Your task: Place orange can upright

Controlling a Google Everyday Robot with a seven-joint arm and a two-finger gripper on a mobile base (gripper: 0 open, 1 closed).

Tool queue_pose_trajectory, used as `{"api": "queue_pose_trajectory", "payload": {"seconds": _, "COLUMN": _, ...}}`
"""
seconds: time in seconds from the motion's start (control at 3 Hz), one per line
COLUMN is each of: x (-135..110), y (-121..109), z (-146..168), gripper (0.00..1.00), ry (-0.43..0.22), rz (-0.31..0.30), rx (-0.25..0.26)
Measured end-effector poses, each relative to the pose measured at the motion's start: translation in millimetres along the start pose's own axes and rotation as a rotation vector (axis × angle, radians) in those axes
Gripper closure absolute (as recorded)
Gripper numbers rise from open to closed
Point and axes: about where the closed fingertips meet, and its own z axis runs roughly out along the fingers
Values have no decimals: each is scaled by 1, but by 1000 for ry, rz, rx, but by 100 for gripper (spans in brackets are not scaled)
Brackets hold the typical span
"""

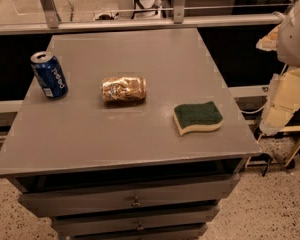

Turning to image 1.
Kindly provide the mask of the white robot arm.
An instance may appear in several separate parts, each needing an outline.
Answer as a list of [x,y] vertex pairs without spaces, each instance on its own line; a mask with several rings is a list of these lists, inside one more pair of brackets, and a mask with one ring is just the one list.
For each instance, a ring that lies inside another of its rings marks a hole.
[[270,80],[259,128],[271,136],[283,129],[300,109],[300,0],[282,22],[260,39],[256,48],[276,51],[287,71]]

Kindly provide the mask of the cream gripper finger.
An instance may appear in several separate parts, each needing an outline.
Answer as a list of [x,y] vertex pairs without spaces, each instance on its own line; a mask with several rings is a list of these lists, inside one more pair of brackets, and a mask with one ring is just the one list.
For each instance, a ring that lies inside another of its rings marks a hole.
[[274,27],[267,35],[262,37],[256,44],[256,48],[263,51],[276,51],[279,25]]
[[300,68],[292,68],[282,75],[274,74],[269,84],[259,129],[267,136],[275,135],[299,109]]

